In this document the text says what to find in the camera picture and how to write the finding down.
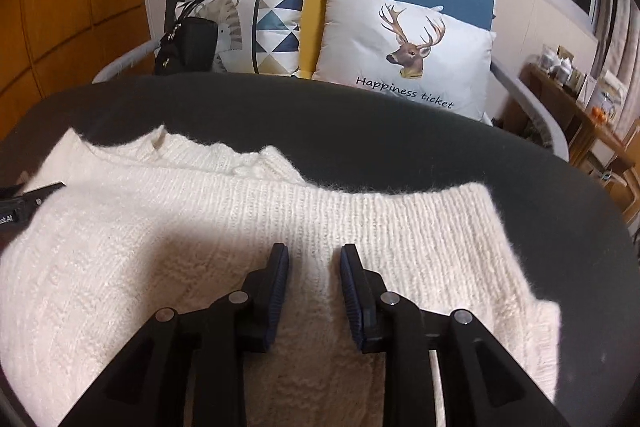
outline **cable knit pattern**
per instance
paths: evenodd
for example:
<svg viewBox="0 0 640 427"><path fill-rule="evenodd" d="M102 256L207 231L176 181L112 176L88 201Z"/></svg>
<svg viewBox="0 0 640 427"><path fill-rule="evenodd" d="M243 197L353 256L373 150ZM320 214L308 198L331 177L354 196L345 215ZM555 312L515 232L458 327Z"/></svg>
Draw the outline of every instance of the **cable knit pattern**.
<svg viewBox="0 0 640 427"><path fill-rule="evenodd" d="M68 131L28 189L62 181L0 257L0 359L26 410L54 427L158 308L208 307L286 243L278 335L245 362L251 426L380 425L383 355L356 352L340 246L421 308L473 311L547 396L559 308L533 295L488 191L346 194L276 149L238 154L161 128L99 148Z"/></svg>

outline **black bag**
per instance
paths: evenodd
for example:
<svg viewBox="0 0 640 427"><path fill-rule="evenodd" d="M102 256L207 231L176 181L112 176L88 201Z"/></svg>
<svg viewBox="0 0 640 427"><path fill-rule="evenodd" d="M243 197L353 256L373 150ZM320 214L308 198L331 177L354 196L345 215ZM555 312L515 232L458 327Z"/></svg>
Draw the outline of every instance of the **black bag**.
<svg viewBox="0 0 640 427"><path fill-rule="evenodd" d="M211 71L218 44L218 25L200 17L185 17L160 41L154 74Z"/></svg>

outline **table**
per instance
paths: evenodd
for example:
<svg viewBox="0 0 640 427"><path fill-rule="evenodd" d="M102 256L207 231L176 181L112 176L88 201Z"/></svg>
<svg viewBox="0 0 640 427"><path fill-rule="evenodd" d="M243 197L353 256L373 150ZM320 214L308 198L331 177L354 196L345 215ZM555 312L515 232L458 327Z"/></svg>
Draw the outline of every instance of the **table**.
<svg viewBox="0 0 640 427"><path fill-rule="evenodd" d="M0 143L0 185L33 172L69 126L114 145L160 124L239 152L272 144L326 187L485 184L534 293L562 310L559 410L573 427L604 427L639 402L640 271L628 233L608 194L548 151L442 110L333 84L141 76L68 90L32 108Z"/></svg>
<svg viewBox="0 0 640 427"><path fill-rule="evenodd" d="M520 79L538 99L546 94L558 103L561 110L573 116L571 122L564 128L564 135L569 143L569 163L571 165L579 167L596 140L600 140L614 152L619 163L622 164L623 171L636 165L635 160L626 153L626 146L622 140L609 127L598 124L585 109L577 104L574 97L562 89L536 64L526 64L520 73ZM518 128L523 125L522 117L513 116L513 113L514 111L522 113L522 110L519 108L514 110L511 107L508 111L511 113L511 117L509 123L506 123L505 129L519 134ZM555 114L553 116L558 121L562 120L561 116L556 117Z"/></svg>

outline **knitted fabric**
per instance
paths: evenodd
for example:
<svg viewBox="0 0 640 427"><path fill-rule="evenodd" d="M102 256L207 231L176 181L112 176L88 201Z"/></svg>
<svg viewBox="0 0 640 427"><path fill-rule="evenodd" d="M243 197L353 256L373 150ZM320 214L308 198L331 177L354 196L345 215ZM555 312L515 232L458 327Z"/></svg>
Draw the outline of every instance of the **knitted fabric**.
<svg viewBox="0 0 640 427"><path fill-rule="evenodd" d="M276 242L289 283L270 353L244 364L250 426L382 424L384 356L351 340L344 243L420 308L473 311L554 396L559 308L533 296L482 185L346 194L305 183L273 147L238 154L162 129L114 148L68 131L27 190L59 181L0 257L0 360L40 427L155 310L208 307Z"/></svg>

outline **wooden cabinet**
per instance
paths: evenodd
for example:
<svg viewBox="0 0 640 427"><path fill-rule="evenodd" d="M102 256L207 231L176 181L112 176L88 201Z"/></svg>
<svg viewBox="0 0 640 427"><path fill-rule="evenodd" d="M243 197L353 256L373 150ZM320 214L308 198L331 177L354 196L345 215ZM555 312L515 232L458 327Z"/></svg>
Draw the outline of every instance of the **wooden cabinet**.
<svg viewBox="0 0 640 427"><path fill-rule="evenodd" d="M0 20L0 140L42 97L149 39L144 0L0 0Z"/></svg>

